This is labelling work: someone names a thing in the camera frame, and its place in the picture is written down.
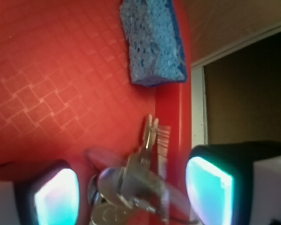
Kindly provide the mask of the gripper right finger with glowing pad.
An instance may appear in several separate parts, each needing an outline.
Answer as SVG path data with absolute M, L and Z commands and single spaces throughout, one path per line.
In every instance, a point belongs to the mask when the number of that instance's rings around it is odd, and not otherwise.
M 198 145 L 185 182 L 205 225 L 281 225 L 281 142 Z

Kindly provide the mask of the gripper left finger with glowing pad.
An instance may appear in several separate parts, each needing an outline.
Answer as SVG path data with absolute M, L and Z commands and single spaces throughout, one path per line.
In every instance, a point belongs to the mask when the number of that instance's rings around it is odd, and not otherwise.
M 65 160 L 0 165 L 0 225 L 75 225 L 80 187 Z

